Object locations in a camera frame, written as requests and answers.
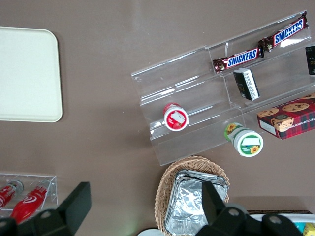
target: plastic tray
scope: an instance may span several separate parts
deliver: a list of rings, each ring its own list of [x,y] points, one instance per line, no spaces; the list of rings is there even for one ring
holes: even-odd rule
[[[63,109],[55,36],[0,27],[0,41],[0,120],[58,121]]]
[[[54,185],[54,192],[44,200],[37,212],[43,209],[55,209],[58,205],[57,177],[56,176],[36,176],[19,174],[0,174],[0,188],[4,187],[10,180],[19,180],[23,183],[24,190],[20,195],[13,198],[4,208],[0,210],[0,218],[9,217],[14,206],[22,200],[29,192],[35,189],[42,180],[49,180]]]

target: snickers logo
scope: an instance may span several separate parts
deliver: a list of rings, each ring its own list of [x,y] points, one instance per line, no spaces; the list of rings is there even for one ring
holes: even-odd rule
[[[293,23],[292,25],[288,26],[284,30],[280,31],[279,33],[275,34],[274,36],[274,46],[278,45],[282,41],[286,40],[287,38],[293,36],[297,32],[301,31],[304,27],[304,20],[305,18],[302,18],[298,20],[297,22]]]
[[[259,56],[259,48],[255,48],[255,49],[240,53],[238,55],[232,56],[227,59],[228,61],[227,61],[226,68],[243,64],[245,62],[248,62],[250,60],[257,58],[258,56]]]

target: snickers bar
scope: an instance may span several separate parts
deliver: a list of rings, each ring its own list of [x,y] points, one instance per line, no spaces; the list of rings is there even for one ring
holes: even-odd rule
[[[213,66],[217,73],[244,64],[261,56],[261,47],[258,46],[254,49],[232,55],[228,58],[218,58],[213,60]]]
[[[262,47],[264,51],[270,52],[278,44],[292,37],[296,33],[307,28],[308,26],[309,25],[307,24],[306,12],[304,12],[297,21],[292,22],[290,25],[285,27],[283,30],[278,31],[276,34],[263,38],[258,42],[258,44]]]

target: woven basket rim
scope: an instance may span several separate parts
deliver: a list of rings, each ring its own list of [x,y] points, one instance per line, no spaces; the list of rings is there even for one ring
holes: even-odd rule
[[[214,162],[210,161],[209,159],[194,155],[190,156],[184,159],[181,159],[179,161],[176,161],[172,163],[164,172],[161,181],[159,183],[159,186],[157,188],[157,195],[155,199],[155,219],[157,227],[166,235],[166,236],[172,236],[169,232],[167,232],[165,226],[164,226],[164,219],[166,215],[166,210],[168,207],[168,202],[170,198],[170,192],[173,187],[173,182],[175,178],[175,174],[180,170],[194,170],[194,171],[200,171],[200,170],[208,170],[211,169],[213,171],[207,171],[206,173],[210,174],[216,174],[218,176],[223,177],[227,185],[230,185],[229,179],[226,176],[224,170]],[[229,200],[228,195],[225,198],[225,202],[227,203]]]

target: table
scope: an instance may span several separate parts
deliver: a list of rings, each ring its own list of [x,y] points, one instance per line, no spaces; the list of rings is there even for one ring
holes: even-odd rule
[[[90,181],[93,206],[77,235],[134,236],[155,226],[161,167],[130,74],[307,9],[315,2],[3,0],[1,26],[50,30],[58,39],[63,117],[0,122],[0,172],[57,175],[60,202]],[[199,153],[230,178],[230,202],[247,209],[315,212],[315,131],[239,156],[230,144]]]

